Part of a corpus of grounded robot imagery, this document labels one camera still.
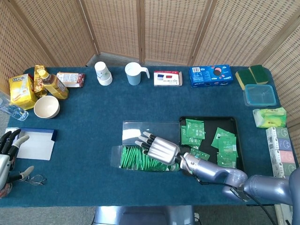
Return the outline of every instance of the water bottle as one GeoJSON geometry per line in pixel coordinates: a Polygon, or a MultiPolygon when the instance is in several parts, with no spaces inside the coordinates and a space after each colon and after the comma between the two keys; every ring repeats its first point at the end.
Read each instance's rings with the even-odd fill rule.
{"type": "Polygon", "coordinates": [[[10,105],[10,101],[0,92],[0,111],[9,114],[11,117],[23,121],[28,117],[28,112],[17,105],[10,105]]]}

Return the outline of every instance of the green sponge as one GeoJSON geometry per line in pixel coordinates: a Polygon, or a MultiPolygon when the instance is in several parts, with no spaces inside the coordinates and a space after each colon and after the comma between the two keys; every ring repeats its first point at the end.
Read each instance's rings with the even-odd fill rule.
{"type": "Polygon", "coordinates": [[[264,71],[262,65],[250,66],[249,70],[257,84],[266,84],[269,81],[268,75],[264,71]]]}
{"type": "Polygon", "coordinates": [[[240,84],[242,90],[245,90],[246,84],[256,84],[254,77],[249,69],[243,69],[235,73],[236,79],[240,84]]]}

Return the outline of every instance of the gray floor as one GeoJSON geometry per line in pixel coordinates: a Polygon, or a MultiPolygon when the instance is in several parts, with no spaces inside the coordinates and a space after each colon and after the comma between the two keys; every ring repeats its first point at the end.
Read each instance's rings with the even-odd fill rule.
{"type": "MultiPolygon", "coordinates": [[[[104,61],[109,67],[137,62],[136,59],[103,53],[93,57],[88,65],[93,66],[97,61],[104,61]]],[[[145,64],[145,66],[154,65],[171,64],[157,62],[145,64]]],[[[0,134],[4,133],[7,123],[8,116],[0,112],[0,134]]],[[[276,220],[274,207],[266,208],[276,220]]],[[[271,225],[263,210],[257,206],[196,206],[195,211],[200,214],[202,225],[271,225]]],[[[90,225],[93,216],[94,207],[8,208],[0,209],[0,225],[90,225]]]]}

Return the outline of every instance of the wicker folding screen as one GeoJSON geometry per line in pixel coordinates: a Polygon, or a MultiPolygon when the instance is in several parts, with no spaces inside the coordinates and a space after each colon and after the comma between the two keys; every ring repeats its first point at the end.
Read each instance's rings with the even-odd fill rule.
{"type": "Polygon", "coordinates": [[[297,160],[300,163],[300,129],[290,132],[290,136],[295,148],[297,160]]]}
{"type": "Polygon", "coordinates": [[[288,123],[300,123],[300,26],[267,59],[288,123]]]}
{"type": "Polygon", "coordinates": [[[145,0],[146,60],[187,64],[207,0],[145,0]]]}
{"type": "Polygon", "coordinates": [[[21,24],[0,1],[0,90],[9,94],[8,79],[37,63],[53,64],[44,57],[21,24]]]}
{"type": "Polygon", "coordinates": [[[139,57],[136,0],[82,0],[102,52],[139,57]]]}
{"type": "Polygon", "coordinates": [[[219,0],[194,65],[250,65],[299,6],[298,0],[219,0]]]}
{"type": "Polygon", "coordinates": [[[84,66],[95,54],[75,0],[11,0],[62,67],[84,66]]]}

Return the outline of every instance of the red and white box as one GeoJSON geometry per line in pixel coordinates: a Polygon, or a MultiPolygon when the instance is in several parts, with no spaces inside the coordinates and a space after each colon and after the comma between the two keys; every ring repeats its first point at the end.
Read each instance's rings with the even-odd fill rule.
{"type": "Polygon", "coordinates": [[[154,86],[181,86],[182,73],[179,71],[154,71],[154,86]]]}
{"type": "Polygon", "coordinates": [[[85,74],[58,72],[56,76],[67,88],[83,87],[85,74]]]}

